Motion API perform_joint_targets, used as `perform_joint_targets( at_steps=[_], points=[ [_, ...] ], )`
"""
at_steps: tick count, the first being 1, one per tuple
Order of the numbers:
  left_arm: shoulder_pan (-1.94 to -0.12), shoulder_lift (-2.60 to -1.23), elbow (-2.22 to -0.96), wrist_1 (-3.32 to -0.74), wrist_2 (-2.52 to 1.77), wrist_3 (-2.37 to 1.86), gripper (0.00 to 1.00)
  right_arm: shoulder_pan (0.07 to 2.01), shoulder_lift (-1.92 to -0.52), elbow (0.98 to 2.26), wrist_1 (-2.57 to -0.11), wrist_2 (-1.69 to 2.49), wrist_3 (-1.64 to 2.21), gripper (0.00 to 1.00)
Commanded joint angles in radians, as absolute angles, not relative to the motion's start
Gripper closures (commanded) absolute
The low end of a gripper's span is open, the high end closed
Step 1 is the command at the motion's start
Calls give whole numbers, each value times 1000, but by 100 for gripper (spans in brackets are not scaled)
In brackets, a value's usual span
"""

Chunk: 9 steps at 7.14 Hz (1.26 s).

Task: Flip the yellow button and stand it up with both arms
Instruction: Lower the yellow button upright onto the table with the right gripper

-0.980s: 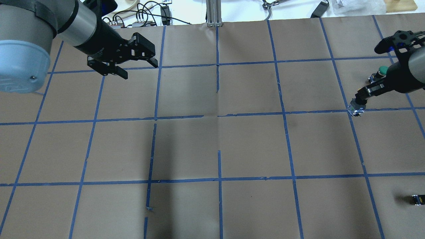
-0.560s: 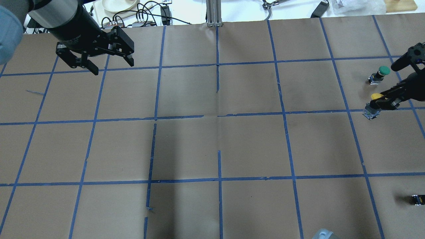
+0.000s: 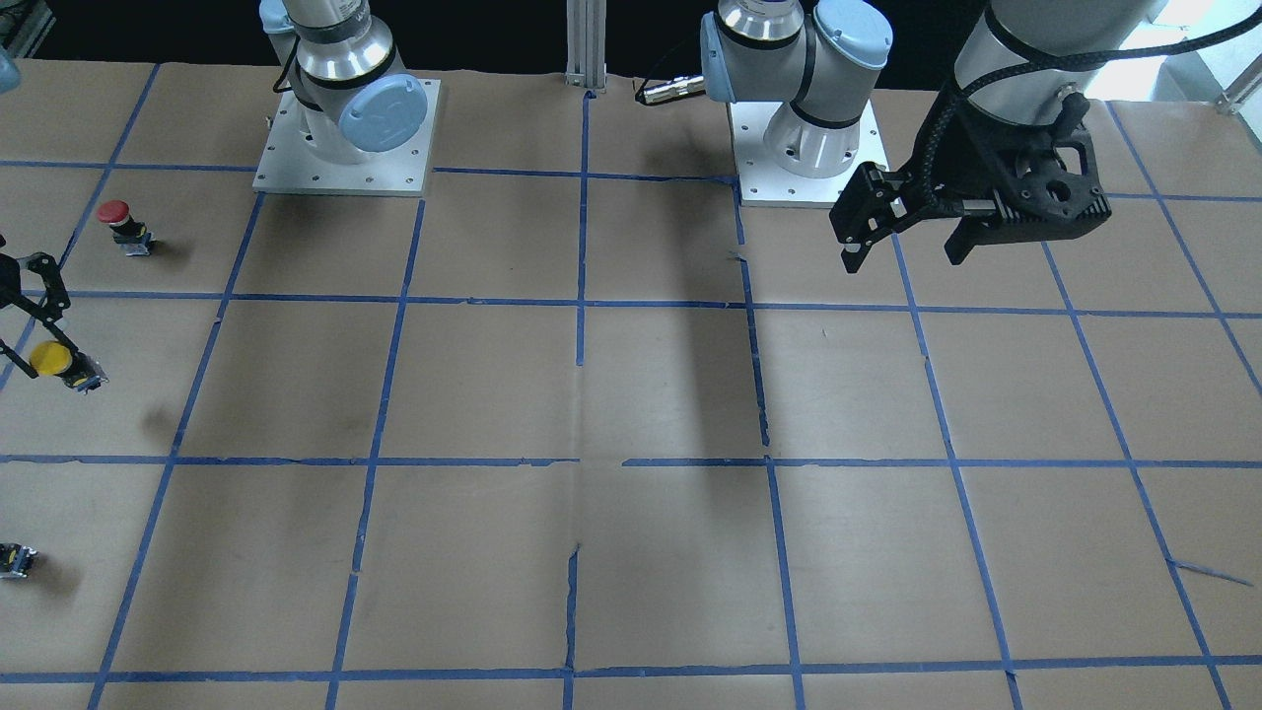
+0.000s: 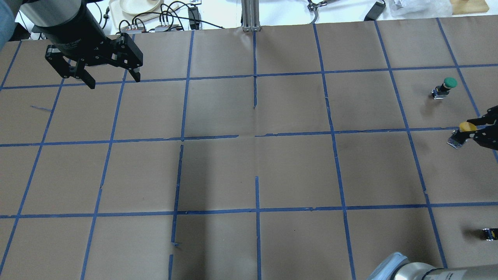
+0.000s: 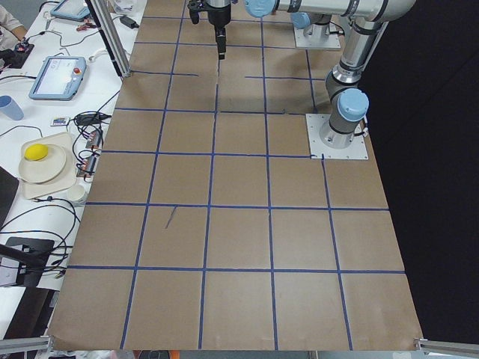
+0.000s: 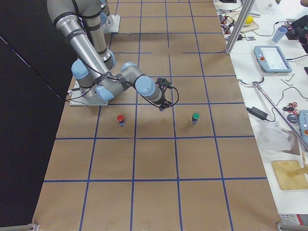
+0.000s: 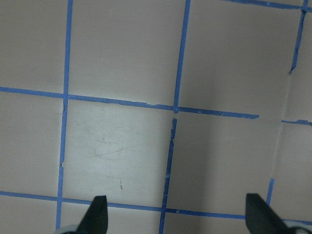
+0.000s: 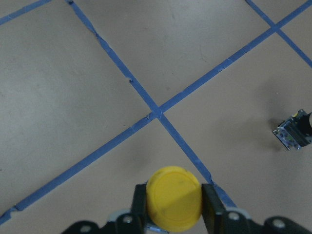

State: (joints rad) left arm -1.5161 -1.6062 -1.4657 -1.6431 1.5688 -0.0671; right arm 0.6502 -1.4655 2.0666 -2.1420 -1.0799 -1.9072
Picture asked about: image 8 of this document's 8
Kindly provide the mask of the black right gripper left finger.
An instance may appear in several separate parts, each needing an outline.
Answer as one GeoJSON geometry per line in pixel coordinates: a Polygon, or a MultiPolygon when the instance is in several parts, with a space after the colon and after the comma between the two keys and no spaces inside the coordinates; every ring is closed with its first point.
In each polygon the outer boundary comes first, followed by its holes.
{"type": "Polygon", "coordinates": [[[68,227],[64,234],[144,234],[147,218],[146,184],[135,187],[131,208],[114,221],[99,227],[91,221],[78,221],[68,227]]]}

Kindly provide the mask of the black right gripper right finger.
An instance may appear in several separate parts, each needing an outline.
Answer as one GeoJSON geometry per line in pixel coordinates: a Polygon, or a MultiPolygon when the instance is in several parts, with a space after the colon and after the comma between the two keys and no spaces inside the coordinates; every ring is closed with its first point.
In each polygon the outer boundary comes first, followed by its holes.
{"type": "Polygon", "coordinates": [[[202,217],[209,234],[310,234],[311,231],[283,216],[252,220],[243,209],[226,208],[213,185],[202,184],[202,217]]]}

